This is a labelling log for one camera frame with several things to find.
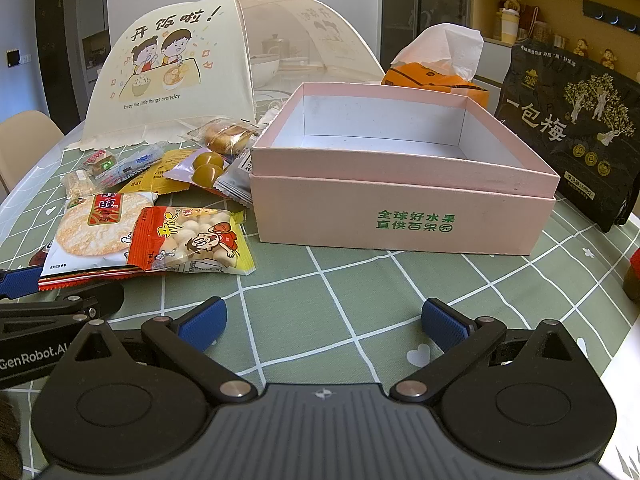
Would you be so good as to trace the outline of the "rice cracker packet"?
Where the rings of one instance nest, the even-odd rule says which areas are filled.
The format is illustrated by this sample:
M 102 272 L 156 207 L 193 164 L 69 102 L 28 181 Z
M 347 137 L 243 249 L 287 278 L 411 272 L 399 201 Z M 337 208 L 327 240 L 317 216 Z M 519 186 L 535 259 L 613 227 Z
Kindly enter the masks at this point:
M 152 192 L 103 193 L 73 200 L 58 225 L 40 290 L 123 280 L 142 271 L 127 263 L 139 214 L 157 200 Z

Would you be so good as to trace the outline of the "round biscuit snack bag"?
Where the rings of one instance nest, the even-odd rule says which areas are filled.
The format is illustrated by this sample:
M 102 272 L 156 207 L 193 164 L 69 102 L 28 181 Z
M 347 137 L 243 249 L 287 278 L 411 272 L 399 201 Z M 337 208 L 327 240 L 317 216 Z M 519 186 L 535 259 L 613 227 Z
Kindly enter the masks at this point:
M 152 206 L 142 209 L 127 252 L 144 272 L 250 275 L 255 263 L 242 211 Z

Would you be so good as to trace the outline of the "clear hawthorn snack packet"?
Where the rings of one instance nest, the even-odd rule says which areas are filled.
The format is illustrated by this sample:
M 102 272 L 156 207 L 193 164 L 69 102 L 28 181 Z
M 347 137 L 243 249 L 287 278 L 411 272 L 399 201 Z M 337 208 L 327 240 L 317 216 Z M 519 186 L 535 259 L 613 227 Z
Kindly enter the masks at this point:
M 117 164 L 117 157 L 107 150 L 99 150 L 94 152 L 84 160 L 81 168 L 85 170 L 89 177 L 96 177 L 110 170 Z

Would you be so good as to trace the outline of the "yellow snack packet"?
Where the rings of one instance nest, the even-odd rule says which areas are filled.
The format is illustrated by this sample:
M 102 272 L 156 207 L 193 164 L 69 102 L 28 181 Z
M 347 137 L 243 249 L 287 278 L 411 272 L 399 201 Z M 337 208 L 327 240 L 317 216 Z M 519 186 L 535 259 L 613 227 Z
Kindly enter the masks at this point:
M 169 179 L 165 174 L 194 152 L 195 148 L 167 151 L 158 162 L 154 162 L 149 169 L 120 188 L 119 193 L 153 192 L 157 195 L 167 195 L 186 191 L 190 188 L 189 183 Z

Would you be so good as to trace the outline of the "silver grey snack packet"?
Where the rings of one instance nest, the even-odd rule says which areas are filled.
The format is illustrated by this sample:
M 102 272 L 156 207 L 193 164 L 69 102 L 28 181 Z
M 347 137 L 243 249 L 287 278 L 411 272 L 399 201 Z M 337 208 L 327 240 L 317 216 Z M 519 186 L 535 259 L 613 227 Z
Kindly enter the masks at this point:
M 239 204 L 252 208 L 253 197 L 250 190 L 252 170 L 252 153 L 250 148 L 246 148 L 216 179 L 214 189 Z

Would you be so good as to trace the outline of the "green plums vacuum pack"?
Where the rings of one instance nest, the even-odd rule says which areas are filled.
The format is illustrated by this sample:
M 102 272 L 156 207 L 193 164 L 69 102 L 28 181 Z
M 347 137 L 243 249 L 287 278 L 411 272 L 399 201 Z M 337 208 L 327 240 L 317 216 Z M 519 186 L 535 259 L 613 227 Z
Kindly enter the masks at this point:
M 216 180 L 229 166 L 221 154 L 200 148 L 164 173 L 170 180 L 189 183 L 213 191 Z

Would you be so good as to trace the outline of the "blue white small packet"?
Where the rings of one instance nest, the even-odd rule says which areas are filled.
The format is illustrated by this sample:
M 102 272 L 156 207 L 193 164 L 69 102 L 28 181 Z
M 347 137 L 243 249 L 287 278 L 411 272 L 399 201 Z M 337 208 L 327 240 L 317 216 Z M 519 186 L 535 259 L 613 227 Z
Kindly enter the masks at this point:
M 166 142 L 145 144 L 130 156 L 119 159 L 116 164 L 94 178 L 99 186 L 111 188 L 140 174 L 158 162 L 165 153 Z

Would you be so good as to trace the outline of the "clear bread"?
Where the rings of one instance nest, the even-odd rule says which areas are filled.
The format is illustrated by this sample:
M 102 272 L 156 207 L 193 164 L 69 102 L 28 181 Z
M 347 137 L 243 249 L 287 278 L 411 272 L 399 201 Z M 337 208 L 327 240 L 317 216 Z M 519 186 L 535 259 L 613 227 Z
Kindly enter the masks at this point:
M 201 127 L 190 130 L 186 138 L 221 155 L 239 155 L 260 129 L 246 120 L 216 117 Z

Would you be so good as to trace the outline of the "beige grain bar packet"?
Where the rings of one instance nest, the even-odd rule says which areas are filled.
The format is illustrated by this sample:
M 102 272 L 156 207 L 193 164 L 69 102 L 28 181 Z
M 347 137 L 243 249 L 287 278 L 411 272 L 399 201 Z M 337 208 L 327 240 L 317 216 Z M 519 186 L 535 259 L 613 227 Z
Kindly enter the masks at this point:
M 99 193 L 96 184 L 88 172 L 83 169 L 70 171 L 60 177 L 64 186 L 66 200 L 77 200 L 81 197 L 93 196 Z

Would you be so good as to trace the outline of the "green checked tablecloth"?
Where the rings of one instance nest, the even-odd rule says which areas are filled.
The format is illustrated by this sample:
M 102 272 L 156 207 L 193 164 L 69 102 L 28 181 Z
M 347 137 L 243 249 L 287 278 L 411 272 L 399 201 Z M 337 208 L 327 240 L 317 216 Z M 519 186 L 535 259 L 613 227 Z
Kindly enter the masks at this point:
M 630 220 L 601 231 L 556 200 L 531 252 L 435 254 L 264 243 L 255 271 L 115 280 L 52 372 L 1 387 L 6 479 L 634 479 L 639 309 L 623 291 Z M 206 356 L 257 388 L 212 403 L 152 361 L 141 326 L 210 297 L 227 326 Z M 424 403 L 390 388 L 437 360 L 436 298 L 503 322 L 503 342 Z

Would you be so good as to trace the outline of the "beige chair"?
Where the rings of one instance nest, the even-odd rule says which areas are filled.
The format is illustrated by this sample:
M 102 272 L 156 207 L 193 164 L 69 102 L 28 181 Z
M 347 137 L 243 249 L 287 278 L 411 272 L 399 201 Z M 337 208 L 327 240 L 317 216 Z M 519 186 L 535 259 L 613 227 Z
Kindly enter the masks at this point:
M 1 181 L 11 192 L 64 134 L 39 110 L 28 110 L 1 123 Z

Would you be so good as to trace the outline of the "red plush monkey toy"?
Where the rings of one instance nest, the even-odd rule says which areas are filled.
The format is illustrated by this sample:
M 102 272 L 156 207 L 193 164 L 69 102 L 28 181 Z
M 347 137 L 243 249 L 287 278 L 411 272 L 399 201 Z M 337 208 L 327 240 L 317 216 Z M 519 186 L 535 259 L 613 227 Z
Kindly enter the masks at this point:
M 629 268 L 623 281 L 623 291 L 627 297 L 638 304 L 640 301 L 640 249 L 629 260 Z

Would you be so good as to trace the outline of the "pink cardboard box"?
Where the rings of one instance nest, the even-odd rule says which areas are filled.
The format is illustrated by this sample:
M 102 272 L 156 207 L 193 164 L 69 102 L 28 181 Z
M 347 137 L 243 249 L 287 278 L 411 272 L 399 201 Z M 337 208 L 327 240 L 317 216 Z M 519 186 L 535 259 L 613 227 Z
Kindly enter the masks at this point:
M 252 148 L 266 243 L 526 255 L 558 174 L 466 96 L 306 82 Z

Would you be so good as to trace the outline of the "black plum snack bag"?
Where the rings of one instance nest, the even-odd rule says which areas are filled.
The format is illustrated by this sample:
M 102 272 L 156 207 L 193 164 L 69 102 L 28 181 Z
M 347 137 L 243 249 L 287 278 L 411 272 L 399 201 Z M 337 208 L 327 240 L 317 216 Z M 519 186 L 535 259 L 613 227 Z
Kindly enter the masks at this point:
M 639 196 L 639 84 L 567 50 L 514 44 L 496 118 L 559 176 L 558 191 L 601 231 Z

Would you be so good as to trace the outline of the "orange tissue box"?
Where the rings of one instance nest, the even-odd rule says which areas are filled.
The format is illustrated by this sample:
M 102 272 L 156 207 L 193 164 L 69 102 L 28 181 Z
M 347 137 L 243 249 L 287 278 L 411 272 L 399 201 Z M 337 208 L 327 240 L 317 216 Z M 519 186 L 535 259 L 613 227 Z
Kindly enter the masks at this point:
M 476 29 L 451 23 L 427 27 L 396 55 L 381 84 L 467 96 L 487 108 L 489 92 L 473 82 L 483 48 Z

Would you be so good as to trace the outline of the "cream mesh food cover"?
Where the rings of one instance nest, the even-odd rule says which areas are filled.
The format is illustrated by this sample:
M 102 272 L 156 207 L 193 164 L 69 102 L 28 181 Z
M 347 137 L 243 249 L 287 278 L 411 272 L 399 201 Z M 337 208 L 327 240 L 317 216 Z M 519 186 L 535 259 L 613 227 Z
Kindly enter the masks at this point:
M 258 122 L 306 81 L 377 84 L 356 29 L 318 0 L 200 0 L 144 14 L 94 86 L 81 151 L 177 142 L 216 117 Z

